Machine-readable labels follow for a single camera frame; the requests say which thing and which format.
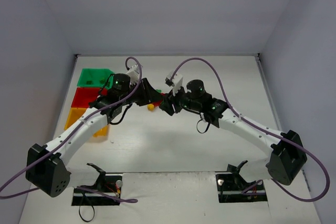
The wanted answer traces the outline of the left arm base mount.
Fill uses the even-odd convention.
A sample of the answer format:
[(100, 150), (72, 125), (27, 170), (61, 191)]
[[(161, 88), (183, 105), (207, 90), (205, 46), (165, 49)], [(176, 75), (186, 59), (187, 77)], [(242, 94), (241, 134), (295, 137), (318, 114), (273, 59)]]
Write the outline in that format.
[[(121, 186), (119, 186), (119, 180), (123, 181), (122, 174), (107, 173), (104, 178), (103, 184), (100, 186), (85, 186), (94, 191), (99, 191), (103, 194), (121, 197)], [(73, 189), (71, 206), (119, 206), (120, 203), (101, 194), (93, 193), (91, 191), (85, 191), (78, 188)]]

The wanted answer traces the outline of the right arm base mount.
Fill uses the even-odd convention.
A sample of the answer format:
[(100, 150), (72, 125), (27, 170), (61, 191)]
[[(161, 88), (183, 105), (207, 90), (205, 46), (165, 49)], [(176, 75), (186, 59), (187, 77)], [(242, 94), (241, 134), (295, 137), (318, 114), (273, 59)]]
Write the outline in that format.
[(218, 202), (221, 204), (267, 201), (266, 190), (262, 180), (248, 183), (239, 175), (232, 173), (219, 173), (215, 175), (215, 178)]

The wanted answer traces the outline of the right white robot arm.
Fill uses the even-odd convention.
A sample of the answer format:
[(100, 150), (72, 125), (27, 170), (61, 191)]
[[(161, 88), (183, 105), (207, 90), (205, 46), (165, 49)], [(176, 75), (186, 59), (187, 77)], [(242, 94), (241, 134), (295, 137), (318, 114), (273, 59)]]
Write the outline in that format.
[(192, 80), (184, 88), (183, 77), (170, 72), (165, 79), (172, 90), (164, 95), (160, 108), (169, 115), (186, 110), (199, 115), (202, 121), (221, 130), (231, 132), (260, 149), (265, 157), (256, 161), (242, 161), (228, 165), (227, 171), (235, 177), (239, 187), (245, 187), (260, 179), (274, 179), (282, 185), (290, 185), (307, 161), (305, 152), (297, 149), (302, 142), (299, 134), (269, 129), (259, 123), (248, 124), (237, 116), (228, 104), (212, 97), (201, 80)]

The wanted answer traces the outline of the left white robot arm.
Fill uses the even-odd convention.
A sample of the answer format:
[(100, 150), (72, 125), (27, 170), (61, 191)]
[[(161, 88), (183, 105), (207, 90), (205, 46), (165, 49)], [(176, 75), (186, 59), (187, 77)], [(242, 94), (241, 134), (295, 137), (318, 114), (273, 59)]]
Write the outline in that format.
[(50, 197), (59, 196), (68, 187), (101, 190), (105, 171), (93, 163), (86, 169), (68, 168), (75, 153), (100, 129), (113, 125), (131, 105), (148, 105), (161, 101), (157, 92), (142, 76), (136, 63), (126, 73), (113, 74), (111, 88), (89, 103), (85, 113), (58, 137), (40, 146), (33, 145), (27, 155), (25, 178)]

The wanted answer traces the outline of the red arch lego brick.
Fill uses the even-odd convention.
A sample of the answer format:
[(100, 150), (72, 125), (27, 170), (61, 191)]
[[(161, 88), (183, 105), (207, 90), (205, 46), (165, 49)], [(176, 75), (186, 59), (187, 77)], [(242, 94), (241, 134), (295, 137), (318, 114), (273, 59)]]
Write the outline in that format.
[(161, 103), (162, 103), (162, 101), (153, 102), (153, 105), (154, 105), (155, 107), (157, 107), (157, 106), (159, 106)]

